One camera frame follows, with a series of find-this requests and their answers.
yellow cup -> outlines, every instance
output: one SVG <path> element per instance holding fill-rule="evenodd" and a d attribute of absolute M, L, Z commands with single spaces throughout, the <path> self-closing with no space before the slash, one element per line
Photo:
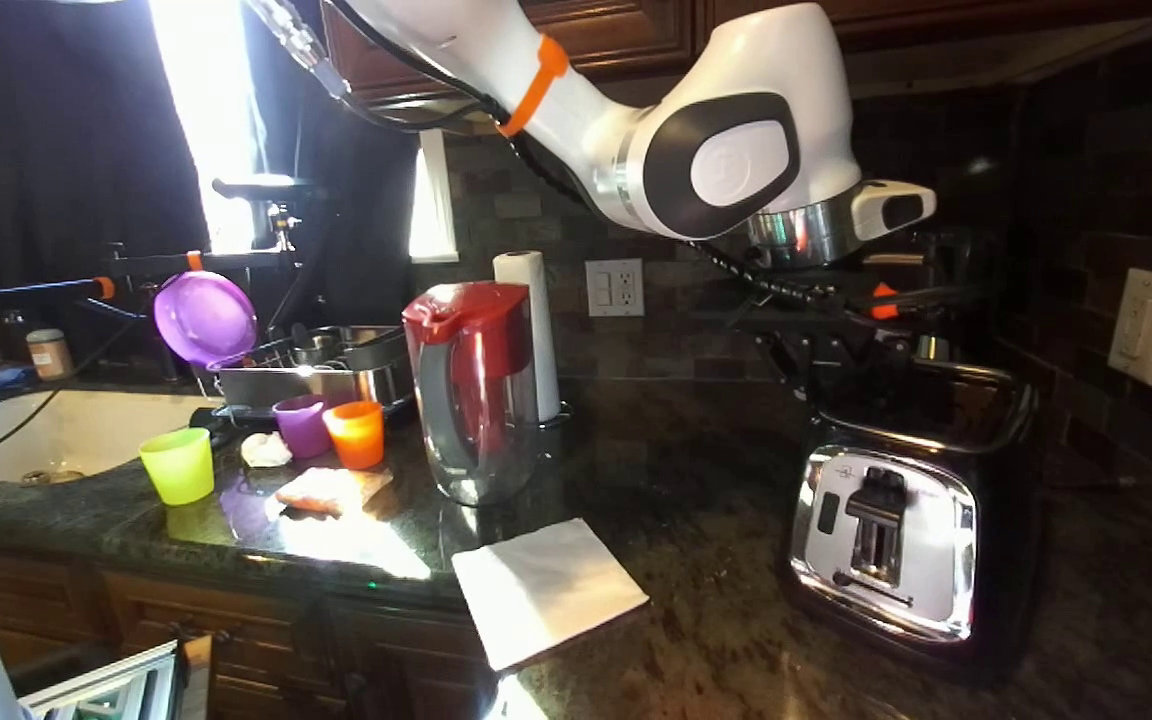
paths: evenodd
<path fill-rule="evenodd" d="M 383 464 L 383 407 L 371 399 L 348 399 L 323 414 L 331 449 L 343 469 Z"/>
<path fill-rule="evenodd" d="M 216 487 L 212 441 L 204 428 L 177 428 L 139 444 L 139 464 L 163 506 L 196 506 Z"/>

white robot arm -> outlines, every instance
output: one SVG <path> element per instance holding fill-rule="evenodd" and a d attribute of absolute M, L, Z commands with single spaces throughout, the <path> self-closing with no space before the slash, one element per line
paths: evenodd
<path fill-rule="evenodd" d="M 248 0 L 264 23 L 289 0 Z M 630 108 L 580 76 L 537 32 L 522 0 L 331 0 L 359 32 L 508 113 L 499 133 L 544 146 L 614 223 L 718 240 L 753 217 L 814 210 L 850 192 L 861 240 L 888 196 L 865 192 L 851 162 L 851 102 L 828 18 L 786 4 L 719 23 L 692 74 L 658 104 Z M 348 94 L 328 57 L 301 53 L 328 94 Z M 901 229 L 934 217 L 934 192 Z"/>

kitchen counter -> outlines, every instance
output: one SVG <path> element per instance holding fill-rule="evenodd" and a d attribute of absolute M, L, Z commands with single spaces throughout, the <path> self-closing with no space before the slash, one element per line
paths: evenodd
<path fill-rule="evenodd" d="M 1000 609 L 1026 615 L 1018 657 L 956 673 L 786 586 L 795 428 L 776 385 L 587 385 L 544 476 L 470 515 L 427 487 L 418 421 L 395 416 L 375 508 L 425 564 L 407 581 L 245 541 L 216 496 L 163 514 L 136 464 L 0 483 L 0 552 L 460 612 L 451 552 L 586 515 L 651 599 L 513 673 L 552 718 L 1152 718 L 1152 515 L 1128 494 L 1040 494 L 1032 604 Z"/>

purple bowl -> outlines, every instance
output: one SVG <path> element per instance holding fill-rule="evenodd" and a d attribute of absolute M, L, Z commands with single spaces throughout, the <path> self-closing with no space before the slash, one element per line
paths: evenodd
<path fill-rule="evenodd" d="M 181 271 L 151 297 L 163 344 L 202 367 L 234 367 L 257 351 L 257 309 L 216 271 Z"/>

